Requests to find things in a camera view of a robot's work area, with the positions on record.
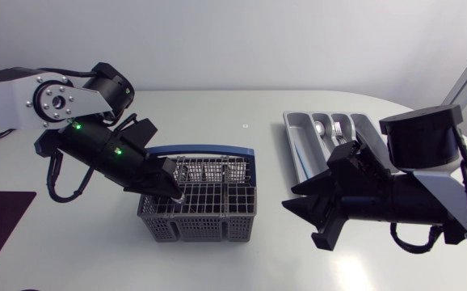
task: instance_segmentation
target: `white wall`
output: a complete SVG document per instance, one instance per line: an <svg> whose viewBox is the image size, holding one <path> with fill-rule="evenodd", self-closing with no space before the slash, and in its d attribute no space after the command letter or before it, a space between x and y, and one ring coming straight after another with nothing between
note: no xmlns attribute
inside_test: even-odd
<svg viewBox="0 0 467 291"><path fill-rule="evenodd" d="M467 0L0 0L0 69L98 61L138 90L328 89L421 108L467 65Z"/></svg>

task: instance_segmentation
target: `fork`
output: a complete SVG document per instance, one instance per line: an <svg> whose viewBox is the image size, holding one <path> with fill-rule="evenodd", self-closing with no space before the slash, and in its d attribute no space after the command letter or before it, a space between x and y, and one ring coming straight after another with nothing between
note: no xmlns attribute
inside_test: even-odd
<svg viewBox="0 0 467 291"><path fill-rule="evenodd" d="M347 140L345 139L345 137L343 137L343 131L341 130L341 122L334 122L334 132L336 133L336 140L340 145L347 143Z"/></svg>

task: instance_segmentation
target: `basket handle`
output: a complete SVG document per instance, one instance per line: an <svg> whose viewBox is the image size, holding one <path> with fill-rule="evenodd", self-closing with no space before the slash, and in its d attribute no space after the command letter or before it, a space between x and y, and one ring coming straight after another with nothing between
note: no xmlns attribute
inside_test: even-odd
<svg viewBox="0 0 467 291"><path fill-rule="evenodd" d="M250 184L257 186L255 176L255 151L231 145L162 145L147 148L150 156L159 157L172 154L222 154L241 158L250 161Z"/></svg>

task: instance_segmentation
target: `gray cutlery tray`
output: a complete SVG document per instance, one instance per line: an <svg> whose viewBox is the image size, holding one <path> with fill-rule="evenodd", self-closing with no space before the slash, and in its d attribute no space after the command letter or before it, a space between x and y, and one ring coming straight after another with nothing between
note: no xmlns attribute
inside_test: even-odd
<svg viewBox="0 0 467 291"><path fill-rule="evenodd" d="M363 113L284 112L284 122L300 183L328 170L326 161L339 146L340 137L345 141L359 139L370 147L386 168L392 173L398 172L389 160L385 137ZM317 129L318 122L324 128L322 135ZM335 122L339 122L342 135L336 135Z"/></svg>

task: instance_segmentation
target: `dish rack basket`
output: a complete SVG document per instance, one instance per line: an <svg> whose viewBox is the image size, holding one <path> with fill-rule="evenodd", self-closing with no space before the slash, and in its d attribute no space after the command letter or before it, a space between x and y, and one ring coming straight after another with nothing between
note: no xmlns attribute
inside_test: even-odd
<svg viewBox="0 0 467 291"><path fill-rule="evenodd" d="M172 158L185 203L142 195L137 215L157 242L235 242L250 240L257 212L255 152L228 145L165 145L150 156ZM197 154L215 155L195 157Z"/></svg>

